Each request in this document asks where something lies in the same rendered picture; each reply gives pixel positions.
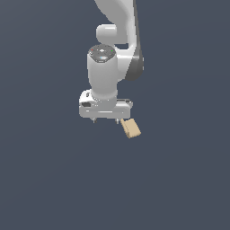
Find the tan wooden block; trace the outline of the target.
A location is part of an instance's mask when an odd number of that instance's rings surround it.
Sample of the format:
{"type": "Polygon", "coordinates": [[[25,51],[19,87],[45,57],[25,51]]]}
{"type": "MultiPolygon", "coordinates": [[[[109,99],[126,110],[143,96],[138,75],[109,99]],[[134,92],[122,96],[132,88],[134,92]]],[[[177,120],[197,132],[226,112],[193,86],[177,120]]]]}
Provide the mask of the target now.
{"type": "Polygon", "coordinates": [[[134,119],[121,119],[120,123],[128,138],[137,137],[141,134],[141,131],[134,119]]]}

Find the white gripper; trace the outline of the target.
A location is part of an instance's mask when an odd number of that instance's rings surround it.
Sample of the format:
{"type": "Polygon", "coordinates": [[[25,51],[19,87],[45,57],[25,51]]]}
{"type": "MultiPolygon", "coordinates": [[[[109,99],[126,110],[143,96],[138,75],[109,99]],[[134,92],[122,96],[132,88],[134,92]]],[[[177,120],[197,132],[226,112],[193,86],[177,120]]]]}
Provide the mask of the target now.
{"type": "Polygon", "coordinates": [[[118,99],[114,97],[110,100],[100,100],[92,96],[92,90],[85,90],[79,98],[79,115],[82,118],[89,118],[93,123],[97,119],[115,119],[119,124],[120,119],[129,119],[133,102],[130,99],[118,99]]]}

